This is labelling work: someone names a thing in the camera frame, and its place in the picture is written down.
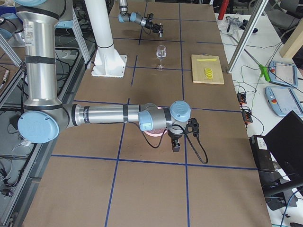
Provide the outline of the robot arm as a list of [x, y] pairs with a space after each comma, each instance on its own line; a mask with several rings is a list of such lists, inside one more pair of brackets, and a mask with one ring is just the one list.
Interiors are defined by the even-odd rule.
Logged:
[[119, 10], [120, 13], [118, 15], [118, 20], [120, 23], [134, 22], [136, 24], [139, 24], [142, 28], [147, 28], [151, 32], [158, 34], [159, 37], [162, 37], [163, 24], [153, 23], [153, 13], [147, 14], [147, 16], [142, 16], [140, 13], [137, 12], [128, 13], [127, 0], [119, 1]]
[[141, 131], [162, 129], [179, 150], [179, 138], [192, 126], [191, 109], [185, 101], [169, 108], [144, 105], [65, 105], [57, 95], [55, 27], [73, 14], [64, 0], [17, 0], [17, 16], [23, 22], [28, 99], [18, 121], [20, 134], [33, 143], [47, 143], [63, 130], [82, 124], [133, 122]]

